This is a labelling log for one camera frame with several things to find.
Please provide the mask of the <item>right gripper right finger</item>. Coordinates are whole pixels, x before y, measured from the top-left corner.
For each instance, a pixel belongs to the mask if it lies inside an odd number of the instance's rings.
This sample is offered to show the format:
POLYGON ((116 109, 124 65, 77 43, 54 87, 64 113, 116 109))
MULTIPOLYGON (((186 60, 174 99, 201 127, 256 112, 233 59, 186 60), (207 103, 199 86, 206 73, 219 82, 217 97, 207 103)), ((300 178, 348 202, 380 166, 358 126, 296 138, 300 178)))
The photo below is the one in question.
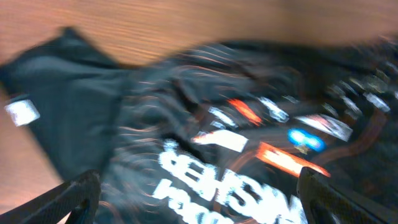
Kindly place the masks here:
POLYGON ((297 193, 309 224, 397 223, 397 212, 335 184, 309 167, 300 172, 297 193))

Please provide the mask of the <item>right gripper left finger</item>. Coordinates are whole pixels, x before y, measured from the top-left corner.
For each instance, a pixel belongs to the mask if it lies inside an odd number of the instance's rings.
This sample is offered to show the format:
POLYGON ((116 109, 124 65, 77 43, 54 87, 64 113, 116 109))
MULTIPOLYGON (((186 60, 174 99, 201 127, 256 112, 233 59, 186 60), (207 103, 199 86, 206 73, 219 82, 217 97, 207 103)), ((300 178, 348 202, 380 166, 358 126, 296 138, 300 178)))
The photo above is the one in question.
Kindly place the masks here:
POLYGON ((92 224, 99 205, 100 176, 88 170, 37 198, 1 215, 1 223, 92 224))

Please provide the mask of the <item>black printed jersey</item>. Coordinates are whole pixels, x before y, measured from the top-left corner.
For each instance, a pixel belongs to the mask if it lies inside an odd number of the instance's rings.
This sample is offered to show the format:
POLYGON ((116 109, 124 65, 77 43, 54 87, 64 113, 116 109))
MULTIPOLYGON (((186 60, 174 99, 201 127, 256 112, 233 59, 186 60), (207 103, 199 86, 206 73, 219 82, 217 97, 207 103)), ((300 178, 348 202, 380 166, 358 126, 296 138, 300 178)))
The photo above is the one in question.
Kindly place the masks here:
POLYGON ((96 169, 95 223, 305 223, 309 166, 397 210, 397 38, 206 44, 124 68, 71 28, 1 67, 63 179, 96 169))

